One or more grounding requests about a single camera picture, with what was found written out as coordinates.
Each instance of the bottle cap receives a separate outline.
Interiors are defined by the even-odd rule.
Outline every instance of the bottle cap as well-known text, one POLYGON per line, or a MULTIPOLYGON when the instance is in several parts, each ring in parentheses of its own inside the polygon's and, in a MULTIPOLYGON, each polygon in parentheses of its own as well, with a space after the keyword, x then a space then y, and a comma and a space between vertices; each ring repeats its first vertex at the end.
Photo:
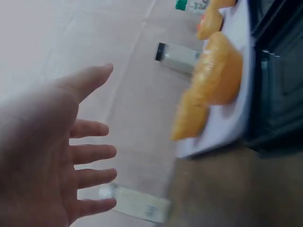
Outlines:
POLYGON ((177 0, 176 9, 185 11, 187 0, 177 0))
POLYGON ((156 59, 155 59, 156 61, 162 61, 165 46, 166 46, 166 44, 159 43, 157 54, 156 54, 156 59))

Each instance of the bottle label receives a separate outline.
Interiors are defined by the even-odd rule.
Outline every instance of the bottle label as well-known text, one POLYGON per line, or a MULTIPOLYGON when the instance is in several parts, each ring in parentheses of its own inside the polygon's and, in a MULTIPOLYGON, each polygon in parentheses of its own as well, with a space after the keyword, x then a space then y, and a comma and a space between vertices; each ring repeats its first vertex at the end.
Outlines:
POLYGON ((193 14, 203 14, 209 5, 209 0, 191 1, 188 11, 193 14))
POLYGON ((195 59, 199 60, 200 54, 201 54, 200 52, 196 52, 196 53, 195 53, 195 59))

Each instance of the table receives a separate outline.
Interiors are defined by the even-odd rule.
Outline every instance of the table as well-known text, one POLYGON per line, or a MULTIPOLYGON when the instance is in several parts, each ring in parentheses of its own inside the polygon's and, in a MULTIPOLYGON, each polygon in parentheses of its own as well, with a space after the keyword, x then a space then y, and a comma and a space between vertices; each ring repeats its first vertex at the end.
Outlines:
POLYGON ((177 159, 162 227, 303 226, 303 153, 260 158, 241 145, 177 159))

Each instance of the tiled floor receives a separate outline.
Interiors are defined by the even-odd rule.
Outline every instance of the tiled floor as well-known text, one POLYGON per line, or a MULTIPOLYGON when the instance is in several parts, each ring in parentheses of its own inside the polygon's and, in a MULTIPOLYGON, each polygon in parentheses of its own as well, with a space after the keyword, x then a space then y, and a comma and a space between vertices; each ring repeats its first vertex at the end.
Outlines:
MULTIPOLYGON (((109 124, 110 135, 72 143, 116 145, 116 158, 90 167, 115 167, 117 183, 164 196, 175 157, 170 126, 189 78, 153 58, 158 42, 200 49, 194 35, 199 17, 175 10, 175 0, 0 3, 0 100, 86 66, 114 63, 109 81, 79 111, 80 118, 109 124)), ((82 190, 79 198, 94 199, 97 190, 82 190)), ((153 225, 115 212, 88 219, 74 226, 153 225)))

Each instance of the fingernail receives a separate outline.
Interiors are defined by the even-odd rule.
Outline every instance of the fingernail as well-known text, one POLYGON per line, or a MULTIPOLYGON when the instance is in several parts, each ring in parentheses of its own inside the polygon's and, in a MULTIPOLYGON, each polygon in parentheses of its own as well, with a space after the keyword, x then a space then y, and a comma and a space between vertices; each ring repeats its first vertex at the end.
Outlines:
POLYGON ((112 69, 114 67, 114 65, 112 63, 107 63, 103 67, 112 69))

